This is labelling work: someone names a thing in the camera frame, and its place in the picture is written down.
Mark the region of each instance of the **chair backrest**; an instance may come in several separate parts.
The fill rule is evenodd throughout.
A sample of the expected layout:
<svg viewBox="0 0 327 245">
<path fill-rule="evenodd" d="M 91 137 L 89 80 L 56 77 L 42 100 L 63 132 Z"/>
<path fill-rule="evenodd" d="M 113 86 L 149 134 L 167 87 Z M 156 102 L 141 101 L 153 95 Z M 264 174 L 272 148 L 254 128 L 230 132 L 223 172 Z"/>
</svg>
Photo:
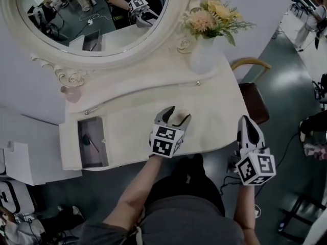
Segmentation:
<svg viewBox="0 0 327 245">
<path fill-rule="evenodd" d="M 260 74 L 257 75 L 257 77 L 254 79 L 253 82 L 256 82 L 265 72 L 267 72 L 268 70 L 271 70 L 271 65 L 259 60 L 257 58 L 243 58 L 241 60 L 236 61 L 235 63 L 232 64 L 231 69 L 234 71 L 236 68 L 238 68 L 241 65 L 244 64 L 256 64 L 256 65 L 260 65 L 262 67 L 264 67 L 263 72 L 261 72 Z"/>
</svg>

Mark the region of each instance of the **oval mirror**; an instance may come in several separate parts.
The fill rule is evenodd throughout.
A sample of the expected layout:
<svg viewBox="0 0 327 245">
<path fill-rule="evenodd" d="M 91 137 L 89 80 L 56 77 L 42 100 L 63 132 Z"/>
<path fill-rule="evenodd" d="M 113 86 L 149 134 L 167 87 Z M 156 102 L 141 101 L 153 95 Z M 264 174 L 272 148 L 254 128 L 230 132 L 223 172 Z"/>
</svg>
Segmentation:
<svg viewBox="0 0 327 245">
<path fill-rule="evenodd" d="M 16 2 L 30 30 L 48 44 L 75 54 L 109 56 L 144 41 L 158 25 L 168 0 Z"/>
</svg>

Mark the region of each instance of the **white vanity table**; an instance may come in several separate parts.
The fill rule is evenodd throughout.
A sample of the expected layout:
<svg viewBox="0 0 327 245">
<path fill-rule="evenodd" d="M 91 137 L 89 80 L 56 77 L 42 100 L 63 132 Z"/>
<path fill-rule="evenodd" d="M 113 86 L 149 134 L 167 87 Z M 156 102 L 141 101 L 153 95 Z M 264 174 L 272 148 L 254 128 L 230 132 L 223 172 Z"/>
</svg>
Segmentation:
<svg viewBox="0 0 327 245">
<path fill-rule="evenodd" d="M 238 120 L 248 113 L 225 56 L 217 50 L 216 67 L 197 75 L 190 70 L 190 55 L 177 50 L 192 43 L 177 27 L 185 9 L 198 8 L 200 0 L 166 0 L 149 30 L 133 25 L 105 34 L 101 52 L 53 41 L 16 1 L 1 0 L 14 36 L 33 52 L 33 61 L 82 92 L 76 104 L 66 103 L 66 122 L 60 125 L 64 169 L 104 170 L 146 160 L 154 118 L 169 106 L 192 115 L 176 155 L 209 152 L 236 140 Z M 106 160 L 85 168 L 80 124 L 92 117 L 102 119 L 97 145 Z"/>
</svg>

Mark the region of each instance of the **flower bouquet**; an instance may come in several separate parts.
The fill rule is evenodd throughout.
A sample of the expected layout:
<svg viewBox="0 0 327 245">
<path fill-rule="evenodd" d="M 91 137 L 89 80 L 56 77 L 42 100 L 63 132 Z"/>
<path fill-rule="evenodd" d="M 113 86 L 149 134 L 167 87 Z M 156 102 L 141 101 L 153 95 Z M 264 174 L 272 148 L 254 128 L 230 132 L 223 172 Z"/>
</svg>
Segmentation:
<svg viewBox="0 0 327 245">
<path fill-rule="evenodd" d="M 184 13 L 181 25 L 196 38 L 224 36 L 235 46 L 233 34 L 252 28 L 254 24 L 244 21 L 237 7 L 230 8 L 228 5 L 221 0 L 202 0 L 198 11 Z"/>
</svg>

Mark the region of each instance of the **wooden chair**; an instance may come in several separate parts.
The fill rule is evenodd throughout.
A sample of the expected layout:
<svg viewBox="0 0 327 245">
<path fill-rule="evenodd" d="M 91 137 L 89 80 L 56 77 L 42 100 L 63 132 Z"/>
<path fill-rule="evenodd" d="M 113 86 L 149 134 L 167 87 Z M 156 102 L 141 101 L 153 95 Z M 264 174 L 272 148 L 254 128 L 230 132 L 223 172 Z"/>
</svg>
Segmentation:
<svg viewBox="0 0 327 245">
<path fill-rule="evenodd" d="M 244 64 L 256 64 L 264 67 L 263 72 L 258 74 L 252 83 L 239 84 L 250 118 L 259 125 L 269 120 L 269 113 L 255 82 L 271 69 L 271 65 L 257 58 L 244 58 L 235 62 L 231 66 L 231 69 L 234 71 L 236 68 Z"/>
</svg>

